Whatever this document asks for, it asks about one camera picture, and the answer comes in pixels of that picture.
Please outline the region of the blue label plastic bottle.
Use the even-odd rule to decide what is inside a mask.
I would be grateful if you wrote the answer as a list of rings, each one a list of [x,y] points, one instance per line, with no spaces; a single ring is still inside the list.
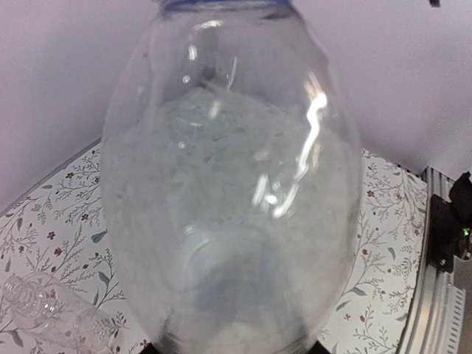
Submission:
[[[355,258],[361,151],[290,1],[160,1],[105,118],[101,191],[160,353],[308,353]]]

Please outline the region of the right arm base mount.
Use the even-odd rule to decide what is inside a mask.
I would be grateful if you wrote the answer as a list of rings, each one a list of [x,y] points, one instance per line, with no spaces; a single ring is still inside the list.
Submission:
[[[437,194],[430,199],[427,259],[439,270],[451,273],[454,258],[471,253],[471,173],[463,173],[448,196],[449,201]]]

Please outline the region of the clear plastic bottle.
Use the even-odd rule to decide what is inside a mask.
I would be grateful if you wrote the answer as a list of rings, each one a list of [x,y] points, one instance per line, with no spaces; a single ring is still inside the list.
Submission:
[[[77,353],[100,353],[118,336],[114,320],[44,272],[10,276],[2,295],[19,330]]]

